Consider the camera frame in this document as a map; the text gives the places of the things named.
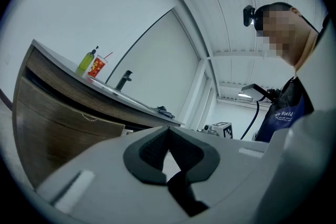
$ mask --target faucet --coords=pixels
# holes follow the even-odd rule
[[[132,81],[132,79],[130,79],[130,74],[132,74],[133,72],[131,72],[130,70],[127,70],[125,72],[125,74],[121,77],[120,81],[118,82],[117,86],[115,87],[115,89],[117,91],[121,91],[122,87],[124,87],[126,81]]]

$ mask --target cable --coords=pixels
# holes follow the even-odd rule
[[[259,102],[257,101],[257,112],[256,112],[256,114],[254,115],[253,120],[251,121],[250,125],[248,126],[248,128],[246,129],[245,133],[242,135],[242,137],[241,137],[240,140],[243,140],[243,138],[244,138],[245,135],[247,134],[248,130],[250,130],[252,124],[254,123],[254,121],[255,121],[256,118],[257,118],[258,112],[259,112]]]

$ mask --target man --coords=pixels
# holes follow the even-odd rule
[[[329,16],[324,19],[326,26]],[[269,39],[270,50],[275,50],[286,63],[298,71],[318,44],[321,33],[295,7],[277,2],[257,9],[254,26],[259,36]],[[269,142],[276,130],[289,128],[300,117],[313,111],[309,97],[294,75],[281,90],[279,98],[269,108],[256,134],[256,141]]]

